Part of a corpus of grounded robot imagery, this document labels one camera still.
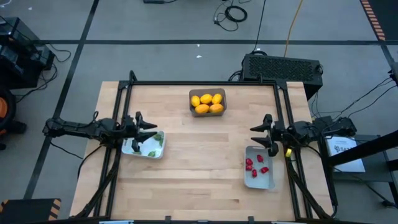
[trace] wooden table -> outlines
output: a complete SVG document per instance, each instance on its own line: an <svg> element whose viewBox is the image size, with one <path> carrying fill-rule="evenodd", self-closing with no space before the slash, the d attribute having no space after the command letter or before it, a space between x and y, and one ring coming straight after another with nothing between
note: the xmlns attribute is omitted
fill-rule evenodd
<svg viewBox="0 0 398 224"><path fill-rule="evenodd" d="M98 119L112 117L117 86L117 82L103 82L96 107ZM188 92L195 88L224 88L228 104L224 115L193 118ZM294 120L311 121L303 84L288 83L288 88ZM281 91L280 97L287 124ZM243 183L244 150L257 145L250 137L264 136L249 128L261 124L266 113L277 120L271 86L133 86L129 114L136 111L165 131L165 152L161 160L122 155L111 218L164 220L171 215L173 220L243 221L248 216L256 221L294 220L283 153L273 158L275 189L249 189ZM97 146L98 141L88 141L86 155ZM85 162L71 215L77 214L98 188L104 152L96 152ZM332 214L320 158L303 149L302 161L309 191ZM297 192L301 216L305 217L298 188Z"/></svg>

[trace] plastic container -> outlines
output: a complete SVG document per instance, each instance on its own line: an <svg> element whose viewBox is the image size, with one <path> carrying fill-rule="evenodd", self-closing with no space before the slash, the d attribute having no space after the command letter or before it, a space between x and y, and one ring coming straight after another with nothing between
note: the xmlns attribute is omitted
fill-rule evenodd
<svg viewBox="0 0 398 224"><path fill-rule="evenodd" d="M192 104L191 104L191 97L192 97L192 96L195 96L195 95L196 95L196 96L199 96L199 98L200 98L200 97L203 96L204 94L210 94L210 95L214 96L214 95L217 94L217 93L221 94L221 96L223 97L223 99L221 100L221 103L220 103L220 104L223 105L223 107L224 107L224 110L223 110L223 111L221 111L221 112L219 112L219 113L205 113L205 114L198 114L198 113L195 111L195 107L192 106ZM190 111L191 111L191 113L192 113L192 116L194 116L194 117L196 117L196 118L209 117L209 116L222 116L222 115L224 114L225 110L226 110L226 95L225 95L225 90L222 89L222 88L202 89L202 90L191 90L191 91L189 91L189 101L188 101L188 103L189 103L189 108L190 108Z"/></svg>
<svg viewBox="0 0 398 224"><path fill-rule="evenodd" d="M257 155L264 158L264 162L257 161ZM268 150L263 147L248 146L245 152L246 159L253 161L253 169L257 170L257 177L252 177L251 171L246 171L246 162L243 166L244 184L254 189L273 189L275 187L274 175L272 171L272 158L268 156ZM268 172L261 173L261 168L268 167Z"/></svg>
<svg viewBox="0 0 398 224"><path fill-rule="evenodd" d="M160 141L151 137L144 141L143 143L138 143L140 146L141 155L134 154L134 150L132 150L131 144L134 138L125 139L123 141L122 152L124 154L129 154L132 156L143 157L148 159L161 159L163 157L164 146L166 145L166 134L163 131L158 131L158 134L163 135L162 145L160 145ZM155 156L148 156L148 154L152 151L155 151Z"/></svg>

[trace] yellow lemon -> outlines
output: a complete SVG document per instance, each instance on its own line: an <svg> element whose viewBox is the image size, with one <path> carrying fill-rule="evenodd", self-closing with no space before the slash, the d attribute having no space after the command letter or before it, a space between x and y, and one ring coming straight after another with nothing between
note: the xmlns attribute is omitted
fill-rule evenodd
<svg viewBox="0 0 398 224"><path fill-rule="evenodd" d="M191 97L191 104L192 104L192 106L194 106L194 107L199 106L199 105L200 105L199 96L192 96L192 97Z"/></svg>
<svg viewBox="0 0 398 224"><path fill-rule="evenodd" d="M213 104L210 107L210 113L219 113L222 112L222 110L224 109L223 105L217 103L217 104Z"/></svg>
<svg viewBox="0 0 398 224"><path fill-rule="evenodd" d="M199 105L195 108L195 111L198 114L207 113L207 111L209 111L209 105L206 104Z"/></svg>
<svg viewBox="0 0 398 224"><path fill-rule="evenodd" d="M223 99L223 97L221 96L221 94L216 94L213 96L213 99L211 100L211 102L213 104L217 104L217 103L221 103L221 100Z"/></svg>
<svg viewBox="0 0 398 224"><path fill-rule="evenodd" d="M204 94L203 96L201 96L200 101L201 103L211 103L211 100L213 99L213 97L210 94Z"/></svg>

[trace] electronic equipment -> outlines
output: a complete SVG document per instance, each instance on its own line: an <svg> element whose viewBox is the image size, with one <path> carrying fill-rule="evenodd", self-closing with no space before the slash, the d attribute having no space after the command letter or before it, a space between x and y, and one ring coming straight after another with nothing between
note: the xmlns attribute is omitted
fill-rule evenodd
<svg viewBox="0 0 398 224"><path fill-rule="evenodd" d="M42 70L50 70L54 53L18 18L0 19L0 79L8 89L37 86Z"/></svg>
<svg viewBox="0 0 398 224"><path fill-rule="evenodd" d="M277 82L303 82L308 100L323 85L323 69L318 60L246 54L242 68L241 81L263 79Z"/></svg>

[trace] gray floor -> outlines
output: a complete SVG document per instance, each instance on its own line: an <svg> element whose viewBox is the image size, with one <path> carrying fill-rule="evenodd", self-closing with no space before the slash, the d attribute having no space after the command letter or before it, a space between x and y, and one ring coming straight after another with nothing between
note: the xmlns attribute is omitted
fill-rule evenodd
<svg viewBox="0 0 398 224"><path fill-rule="evenodd" d="M0 8L2 16L19 16L41 39L78 40L85 26L92 0L13 0ZM215 26L212 17L216 0L179 0L151 5L136 0L101 0L87 39L172 40L256 38L262 1L243 5L247 21L237 32ZM267 1L260 39L284 40L299 0ZM358 0L306 0L294 27L292 40L376 40ZM72 51L76 45L56 45ZM284 45L259 45L269 55L283 56ZM134 70L140 80L227 80L253 45L85 45L78 61L61 117L87 122L95 109L102 81L126 80ZM398 47L389 46L398 60ZM60 58L66 57L57 53ZM321 61L325 73L319 92L320 111L341 110L375 84L387 78L389 65L376 45L290 45L288 57ZM72 58L57 63L58 78L46 90L38 91L18 104L17 118L28 124L21 136L8 136L8 149L0 152L0 201L22 198L44 137L41 130L53 115ZM364 98L350 111L370 104L383 90ZM393 89L374 106L352 116L359 134L395 131L398 99ZM53 142L82 156L86 140L62 137ZM396 159L398 153L389 151ZM80 161L51 147L39 177L34 198L60 197L61 218L69 215ZM380 206L380 200L364 185L335 183L341 220L392 223L398 211ZM387 184L375 183L392 200Z"/></svg>

